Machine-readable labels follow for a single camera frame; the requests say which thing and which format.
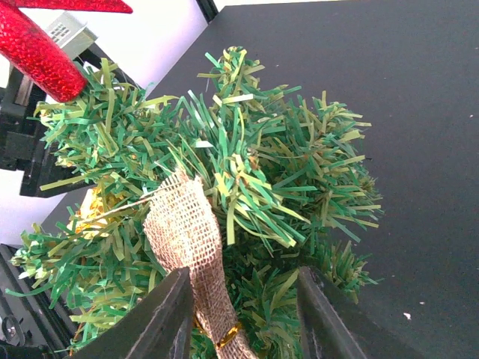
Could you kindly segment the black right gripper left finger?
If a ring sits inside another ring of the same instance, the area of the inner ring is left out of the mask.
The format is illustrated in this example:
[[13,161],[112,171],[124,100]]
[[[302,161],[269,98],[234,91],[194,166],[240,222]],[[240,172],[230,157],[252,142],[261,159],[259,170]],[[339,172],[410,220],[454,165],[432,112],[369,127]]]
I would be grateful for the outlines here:
[[76,359],[188,358],[193,320],[189,268],[175,269]]

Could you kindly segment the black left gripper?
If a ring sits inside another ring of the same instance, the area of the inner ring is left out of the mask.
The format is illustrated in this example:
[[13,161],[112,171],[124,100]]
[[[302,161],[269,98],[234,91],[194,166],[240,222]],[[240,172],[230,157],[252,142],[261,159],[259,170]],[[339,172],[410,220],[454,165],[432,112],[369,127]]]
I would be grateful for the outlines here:
[[33,118],[46,93],[17,68],[10,69],[6,87],[1,89],[1,169],[23,172],[19,194],[48,198],[84,188],[83,181],[42,190],[59,180],[71,180],[72,171],[57,166],[56,146],[42,141],[46,127]]

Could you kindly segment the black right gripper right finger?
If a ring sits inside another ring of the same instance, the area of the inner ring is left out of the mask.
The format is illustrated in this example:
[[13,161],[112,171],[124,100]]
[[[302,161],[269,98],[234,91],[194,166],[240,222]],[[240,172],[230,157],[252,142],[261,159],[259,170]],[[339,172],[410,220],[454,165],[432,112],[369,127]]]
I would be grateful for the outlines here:
[[422,358],[376,324],[317,270],[302,266],[296,282],[304,358]]

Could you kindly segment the red star ornament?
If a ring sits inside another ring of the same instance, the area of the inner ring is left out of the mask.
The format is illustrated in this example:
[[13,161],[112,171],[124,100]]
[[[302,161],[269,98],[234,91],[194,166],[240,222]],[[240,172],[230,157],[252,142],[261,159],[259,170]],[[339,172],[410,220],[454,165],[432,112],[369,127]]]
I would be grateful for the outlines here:
[[58,102],[75,99],[87,80],[49,35],[19,9],[132,13],[123,1],[2,1],[1,54]]

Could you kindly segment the burlap fabric ornament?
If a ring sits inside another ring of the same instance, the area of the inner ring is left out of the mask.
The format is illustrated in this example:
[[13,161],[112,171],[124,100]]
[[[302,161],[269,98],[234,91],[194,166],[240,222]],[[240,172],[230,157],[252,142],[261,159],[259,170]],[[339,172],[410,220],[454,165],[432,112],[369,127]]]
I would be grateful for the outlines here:
[[226,289],[222,238],[201,178],[181,169],[167,177],[150,199],[143,227],[168,275],[189,268],[192,327],[210,338],[218,358],[255,358]]

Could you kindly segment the gold gift box ornament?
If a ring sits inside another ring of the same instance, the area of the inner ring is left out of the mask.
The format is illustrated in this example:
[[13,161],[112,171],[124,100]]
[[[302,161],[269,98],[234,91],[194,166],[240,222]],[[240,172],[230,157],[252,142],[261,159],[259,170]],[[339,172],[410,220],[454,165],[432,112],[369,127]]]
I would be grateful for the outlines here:
[[100,216],[104,213],[104,203],[98,187],[87,190],[84,200],[68,228],[75,233],[83,233],[85,238],[97,236],[109,221]]

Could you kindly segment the small green christmas tree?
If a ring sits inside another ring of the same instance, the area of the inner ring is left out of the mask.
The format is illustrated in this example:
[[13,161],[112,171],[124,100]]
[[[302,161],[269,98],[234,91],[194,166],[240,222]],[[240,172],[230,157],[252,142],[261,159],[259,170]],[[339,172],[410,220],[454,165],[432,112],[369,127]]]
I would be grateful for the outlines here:
[[38,104],[35,117],[74,180],[98,187],[109,224],[92,238],[58,223],[23,233],[11,262],[33,293],[65,295],[77,351],[131,311],[168,271],[144,232],[150,199],[177,169],[200,177],[222,238],[225,284],[255,358],[300,358],[296,280],[312,265],[349,297],[370,283],[350,245],[327,239],[348,223],[375,227],[380,195],[355,142],[367,122],[343,103],[299,89],[260,88],[262,66],[232,46],[211,59],[210,98],[148,99],[102,61],[82,68],[82,94]]

